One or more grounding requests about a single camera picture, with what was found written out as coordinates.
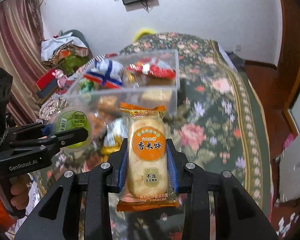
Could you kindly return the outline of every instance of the wooden door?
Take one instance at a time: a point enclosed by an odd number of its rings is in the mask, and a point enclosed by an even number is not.
[[[284,114],[297,135],[290,108],[300,92],[300,7],[295,0],[281,0],[281,7],[282,46],[276,86],[282,91]]]

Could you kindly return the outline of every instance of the orange circular label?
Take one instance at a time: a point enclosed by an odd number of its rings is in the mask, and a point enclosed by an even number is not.
[[[134,153],[145,161],[155,161],[166,151],[166,138],[162,132],[151,126],[138,129],[132,137]]]

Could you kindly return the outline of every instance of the wooden floor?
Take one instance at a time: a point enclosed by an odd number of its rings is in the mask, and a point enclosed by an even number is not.
[[[277,71],[268,67],[245,65],[244,70],[258,94],[263,105],[266,124],[270,142],[270,158],[273,159],[282,152],[283,143],[291,133],[288,123],[283,116],[282,89],[277,83]],[[278,192],[278,167],[271,162],[272,175],[274,183],[274,201],[277,199]],[[293,230],[294,220],[300,213],[300,200],[280,204],[279,207],[273,207],[271,224],[278,231],[279,221],[284,219],[284,227],[290,223],[291,215],[295,213],[295,218],[291,223],[291,229],[286,233],[287,236]]]

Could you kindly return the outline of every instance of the striped curtain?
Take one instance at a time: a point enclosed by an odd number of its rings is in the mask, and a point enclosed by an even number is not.
[[[33,85],[48,70],[41,62],[42,40],[39,0],[0,3],[0,67],[13,76],[7,111],[17,125],[34,122],[39,114]]]

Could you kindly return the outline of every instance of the rice cracker package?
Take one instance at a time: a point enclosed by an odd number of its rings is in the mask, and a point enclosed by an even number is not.
[[[165,106],[145,109],[121,103],[119,110],[128,117],[128,161],[126,183],[117,211],[179,206],[168,176],[162,121]]]

